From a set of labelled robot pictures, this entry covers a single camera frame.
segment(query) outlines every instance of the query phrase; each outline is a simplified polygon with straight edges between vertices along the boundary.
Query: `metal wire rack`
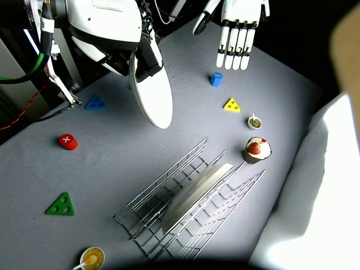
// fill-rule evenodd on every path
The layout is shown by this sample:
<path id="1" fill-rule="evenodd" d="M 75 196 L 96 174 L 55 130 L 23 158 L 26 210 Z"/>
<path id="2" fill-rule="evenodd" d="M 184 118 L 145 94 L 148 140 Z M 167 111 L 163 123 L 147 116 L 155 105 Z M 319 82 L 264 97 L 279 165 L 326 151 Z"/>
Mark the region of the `metal wire rack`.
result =
<path id="1" fill-rule="evenodd" d="M 245 162 L 230 170 L 170 232 L 163 234 L 161 218 L 171 199 L 211 167 L 227 152 L 212 162 L 201 157 L 208 138 L 162 174 L 153 184 L 114 215 L 145 255 L 151 259 L 195 259 L 240 201 L 253 188 L 266 170 L 232 188 L 229 180 Z"/>

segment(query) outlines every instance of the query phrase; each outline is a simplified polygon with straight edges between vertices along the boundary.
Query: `red wire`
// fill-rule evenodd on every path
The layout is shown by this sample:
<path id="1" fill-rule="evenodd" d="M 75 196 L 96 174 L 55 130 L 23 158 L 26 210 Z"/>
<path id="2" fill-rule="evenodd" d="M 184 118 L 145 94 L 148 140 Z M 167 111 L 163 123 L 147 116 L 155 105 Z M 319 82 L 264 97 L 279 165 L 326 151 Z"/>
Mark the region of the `red wire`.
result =
<path id="1" fill-rule="evenodd" d="M 6 127 L 0 128 L 0 131 L 3 131 L 4 129 L 7 129 L 7 128 L 11 128 L 14 124 L 16 124 L 16 123 L 18 122 L 18 121 L 20 120 L 20 118 L 24 116 L 26 110 L 28 109 L 28 107 L 30 107 L 30 105 L 32 104 L 32 102 L 34 101 L 34 99 L 37 97 L 37 95 L 39 95 L 39 94 L 41 93 L 41 91 L 43 91 L 43 90 L 49 85 L 49 82 L 50 82 L 50 80 L 48 79 L 48 80 L 46 81 L 45 85 L 44 85 L 42 88 L 40 88 L 40 90 L 38 90 L 35 95 L 32 96 L 32 98 L 31 98 L 31 99 L 29 100 L 29 102 L 25 105 L 24 109 L 23 109 L 22 112 L 17 116 L 17 118 L 16 118 L 13 122 L 11 122 L 10 125 L 8 125 L 8 126 L 6 126 Z"/>

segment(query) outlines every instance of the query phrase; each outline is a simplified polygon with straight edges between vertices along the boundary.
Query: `table surface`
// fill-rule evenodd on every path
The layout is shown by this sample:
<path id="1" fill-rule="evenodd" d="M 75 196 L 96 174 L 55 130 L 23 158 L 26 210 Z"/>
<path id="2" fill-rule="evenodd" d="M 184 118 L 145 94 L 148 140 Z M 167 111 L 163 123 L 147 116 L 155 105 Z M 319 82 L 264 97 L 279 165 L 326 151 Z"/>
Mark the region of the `table surface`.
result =
<path id="1" fill-rule="evenodd" d="M 247 71 L 217 69 L 221 28 L 209 24 L 193 36 L 193 24 L 160 43 L 174 101 L 168 129 L 155 128 L 143 117 L 127 77 L 108 74 L 79 94 L 84 103 L 99 94 L 107 110 L 72 109 L 29 126 L 0 147 L 1 269 L 70 269 L 90 246 L 105 251 L 104 269 L 145 262 L 112 217 L 205 137 L 203 158 L 211 161 L 227 149 L 222 162 L 233 165 L 243 162 L 241 150 L 250 137 L 265 137 L 272 146 L 269 159 L 247 164 L 237 174 L 240 184 L 267 169 L 201 254 L 251 255 L 321 90 L 256 48 Z M 209 77 L 216 71 L 224 78 L 213 88 Z M 222 109 L 231 97 L 240 113 Z M 252 112 L 262 119 L 262 129 L 247 127 Z M 76 150 L 59 146 L 57 139 L 64 133 L 75 136 Z M 75 215 L 45 215 L 65 191 Z"/>

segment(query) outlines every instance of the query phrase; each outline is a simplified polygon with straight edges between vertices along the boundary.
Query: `blue triangular block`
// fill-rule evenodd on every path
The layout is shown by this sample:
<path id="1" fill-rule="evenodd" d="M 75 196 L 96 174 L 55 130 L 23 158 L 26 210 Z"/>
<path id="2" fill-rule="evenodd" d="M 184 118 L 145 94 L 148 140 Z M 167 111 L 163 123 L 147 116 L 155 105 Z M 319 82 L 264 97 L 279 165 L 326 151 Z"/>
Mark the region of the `blue triangular block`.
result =
<path id="1" fill-rule="evenodd" d="M 106 110 L 106 109 L 107 109 L 106 104 L 97 94 L 94 94 L 89 100 L 89 102 L 85 105 L 85 110 Z"/>

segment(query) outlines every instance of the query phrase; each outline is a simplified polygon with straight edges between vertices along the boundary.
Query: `white label on cable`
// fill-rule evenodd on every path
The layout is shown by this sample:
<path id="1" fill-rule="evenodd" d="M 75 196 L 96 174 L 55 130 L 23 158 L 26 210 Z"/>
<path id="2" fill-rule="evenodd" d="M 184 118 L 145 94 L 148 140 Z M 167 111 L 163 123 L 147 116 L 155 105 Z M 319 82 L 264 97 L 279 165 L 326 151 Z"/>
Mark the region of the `white label on cable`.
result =
<path id="1" fill-rule="evenodd" d="M 55 20 L 41 18 L 41 31 L 54 33 Z"/>

